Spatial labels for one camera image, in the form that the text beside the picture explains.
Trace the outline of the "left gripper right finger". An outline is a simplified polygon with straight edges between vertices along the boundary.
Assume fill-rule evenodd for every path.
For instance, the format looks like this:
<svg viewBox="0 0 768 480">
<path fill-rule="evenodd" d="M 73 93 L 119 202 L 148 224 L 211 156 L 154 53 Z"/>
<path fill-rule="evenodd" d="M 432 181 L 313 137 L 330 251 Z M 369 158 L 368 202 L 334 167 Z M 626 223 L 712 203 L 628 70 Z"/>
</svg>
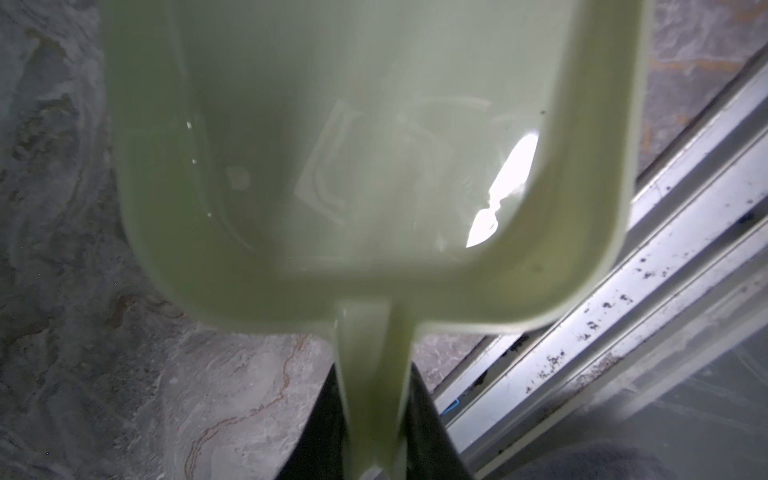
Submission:
<svg viewBox="0 0 768 480">
<path fill-rule="evenodd" d="M 404 433 L 408 480 L 472 479 L 415 363 L 411 364 Z"/>
</svg>

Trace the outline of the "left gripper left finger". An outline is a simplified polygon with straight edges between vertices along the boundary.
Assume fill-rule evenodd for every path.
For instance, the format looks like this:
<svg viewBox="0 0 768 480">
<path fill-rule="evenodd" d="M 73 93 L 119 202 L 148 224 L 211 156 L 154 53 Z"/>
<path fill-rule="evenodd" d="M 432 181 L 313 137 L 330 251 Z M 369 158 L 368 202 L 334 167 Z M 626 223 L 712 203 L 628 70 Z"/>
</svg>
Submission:
<svg viewBox="0 0 768 480">
<path fill-rule="evenodd" d="M 342 480 L 346 421 L 332 365 L 310 416 L 276 480 Z"/>
</svg>

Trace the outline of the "pale green dustpan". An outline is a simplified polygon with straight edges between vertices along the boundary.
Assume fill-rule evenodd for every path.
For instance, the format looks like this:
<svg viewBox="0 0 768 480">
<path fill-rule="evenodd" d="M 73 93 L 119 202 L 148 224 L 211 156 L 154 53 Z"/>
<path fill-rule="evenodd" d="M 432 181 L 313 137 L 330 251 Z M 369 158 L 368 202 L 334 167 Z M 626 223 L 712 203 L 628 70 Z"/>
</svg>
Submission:
<svg viewBox="0 0 768 480">
<path fill-rule="evenodd" d="M 333 348 L 344 478 L 406 478 L 412 348 L 614 265 L 649 1 L 103 1 L 122 221 L 187 313 Z"/>
</svg>

